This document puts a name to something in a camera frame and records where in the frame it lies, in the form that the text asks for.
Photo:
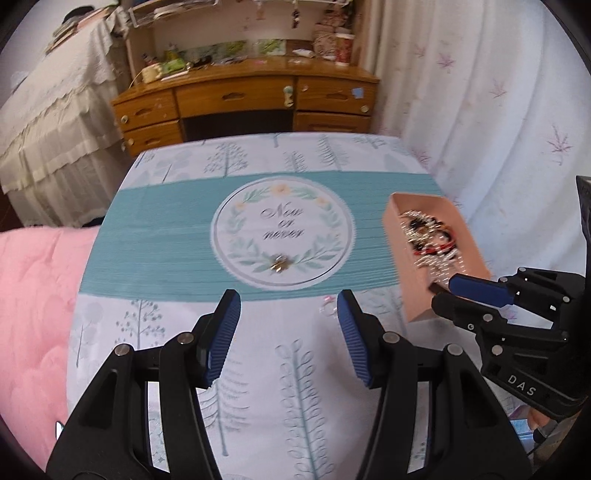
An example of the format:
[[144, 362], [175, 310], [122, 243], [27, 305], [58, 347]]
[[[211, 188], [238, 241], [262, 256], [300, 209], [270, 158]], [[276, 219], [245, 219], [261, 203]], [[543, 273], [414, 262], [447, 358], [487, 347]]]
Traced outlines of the floral white curtain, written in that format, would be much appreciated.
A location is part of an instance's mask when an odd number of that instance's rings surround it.
[[585, 269], [576, 179], [590, 172], [590, 75], [539, 1], [366, 1], [373, 128], [461, 210], [497, 276]]

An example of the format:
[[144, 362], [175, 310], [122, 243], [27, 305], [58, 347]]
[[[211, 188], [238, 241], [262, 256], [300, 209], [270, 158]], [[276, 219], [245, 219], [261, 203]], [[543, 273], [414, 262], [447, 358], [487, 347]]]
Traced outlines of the wooden shelf hutch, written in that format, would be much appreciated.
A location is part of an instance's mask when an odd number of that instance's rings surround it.
[[215, 46], [231, 52], [245, 43], [245, 53], [276, 52], [276, 43], [303, 48], [322, 30], [355, 28], [361, 1], [123, 1], [128, 16], [125, 47], [133, 74], [173, 49], [216, 56]]

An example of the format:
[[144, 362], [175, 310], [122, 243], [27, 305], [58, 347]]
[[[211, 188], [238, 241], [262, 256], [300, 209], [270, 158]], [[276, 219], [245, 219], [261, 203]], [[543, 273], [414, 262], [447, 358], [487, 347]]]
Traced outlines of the white lace cover cloth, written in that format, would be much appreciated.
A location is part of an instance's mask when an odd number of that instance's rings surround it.
[[120, 7], [45, 56], [1, 108], [1, 190], [25, 226], [102, 217], [131, 165], [112, 101], [130, 85]]

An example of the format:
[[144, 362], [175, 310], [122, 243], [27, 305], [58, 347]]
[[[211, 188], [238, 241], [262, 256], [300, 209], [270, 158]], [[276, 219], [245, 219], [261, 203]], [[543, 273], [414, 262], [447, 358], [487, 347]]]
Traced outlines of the small pink clear earring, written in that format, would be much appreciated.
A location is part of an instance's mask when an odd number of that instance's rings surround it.
[[325, 316], [335, 316], [335, 314], [338, 313], [338, 298], [334, 295], [325, 296], [322, 300], [320, 311]]

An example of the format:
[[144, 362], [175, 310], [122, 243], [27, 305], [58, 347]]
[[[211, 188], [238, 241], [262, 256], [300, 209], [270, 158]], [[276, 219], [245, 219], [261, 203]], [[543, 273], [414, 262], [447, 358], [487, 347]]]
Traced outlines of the pink plastic tray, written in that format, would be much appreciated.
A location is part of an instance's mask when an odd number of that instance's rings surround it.
[[409, 322], [432, 315], [432, 283], [446, 288], [457, 273], [491, 278], [460, 211], [445, 197], [394, 192], [386, 205], [383, 226]]

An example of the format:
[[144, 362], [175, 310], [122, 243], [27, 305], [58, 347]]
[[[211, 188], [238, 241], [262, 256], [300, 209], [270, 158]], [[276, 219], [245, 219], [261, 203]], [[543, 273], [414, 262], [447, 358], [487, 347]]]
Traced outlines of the wooden desk with drawers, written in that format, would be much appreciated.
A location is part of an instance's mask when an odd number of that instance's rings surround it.
[[367, 133], [379, 83], [360, 67], [270, 57], [131, 87], [112, 107], [127, 151], [137, 156], [235, 135]]

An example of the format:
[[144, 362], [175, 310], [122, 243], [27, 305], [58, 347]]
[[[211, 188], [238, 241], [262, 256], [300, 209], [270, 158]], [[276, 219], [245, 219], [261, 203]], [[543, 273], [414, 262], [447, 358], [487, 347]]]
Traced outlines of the small gold charm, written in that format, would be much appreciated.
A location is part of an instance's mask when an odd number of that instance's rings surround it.
[[287, 268], [290, 267], [290, 265], [290, 257], [281, 254], [273, 258], [273, 261], [270, 263], [270, 270], [274, 273], [281, 273], [284, 270], [287, 270]]

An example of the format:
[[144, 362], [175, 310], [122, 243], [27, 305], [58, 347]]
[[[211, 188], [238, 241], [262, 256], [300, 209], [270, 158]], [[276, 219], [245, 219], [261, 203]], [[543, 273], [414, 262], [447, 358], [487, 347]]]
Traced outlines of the red white cup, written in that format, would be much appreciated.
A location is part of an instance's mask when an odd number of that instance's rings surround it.
[[343, 29], [335, 32], [335, 64], [349, 66], [353, 56], [353, 41], [356, 36]]

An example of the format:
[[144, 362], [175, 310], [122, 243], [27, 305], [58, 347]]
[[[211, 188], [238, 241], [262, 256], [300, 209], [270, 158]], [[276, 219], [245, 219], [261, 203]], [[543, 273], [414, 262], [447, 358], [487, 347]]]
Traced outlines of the pink quilt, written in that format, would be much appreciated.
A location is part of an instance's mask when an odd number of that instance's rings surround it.
[[74, 306], [95, 227], [31, 227], [1, 235], [1, 416], [40, 467], [66, 421]]

